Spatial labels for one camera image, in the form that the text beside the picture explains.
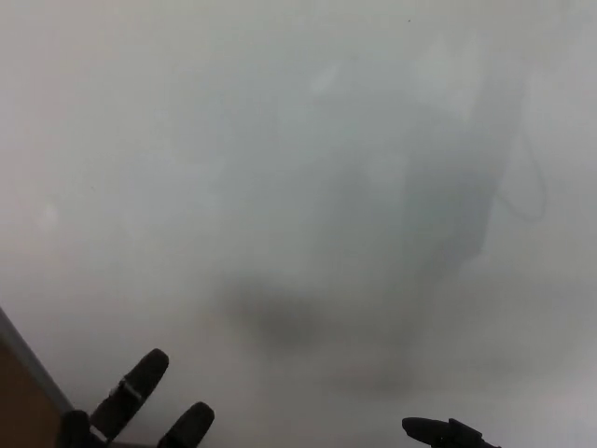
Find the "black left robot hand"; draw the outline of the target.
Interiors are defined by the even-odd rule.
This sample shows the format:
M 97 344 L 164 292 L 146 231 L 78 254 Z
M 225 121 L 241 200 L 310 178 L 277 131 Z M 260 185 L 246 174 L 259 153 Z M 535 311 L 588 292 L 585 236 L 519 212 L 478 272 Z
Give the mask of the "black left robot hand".
M 73 410 L 60 422 L 56 447 L 109 447 L 146 404 L 169 367 L 159 348 L 148 352 L 126 373 L 93 411 Z M 196 448 L 215 421 L 214 410 L 204 402 L 188 408 L 160 438 L 159 447 Z

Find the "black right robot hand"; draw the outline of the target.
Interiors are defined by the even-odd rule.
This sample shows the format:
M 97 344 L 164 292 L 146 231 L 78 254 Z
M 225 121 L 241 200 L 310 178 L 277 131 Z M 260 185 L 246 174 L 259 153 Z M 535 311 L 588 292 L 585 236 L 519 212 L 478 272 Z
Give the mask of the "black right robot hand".
M 447 422 L 422 417 L 402 419 L 406 434 L 433 448 L 496 448 L 482 434 L 455 419 Z

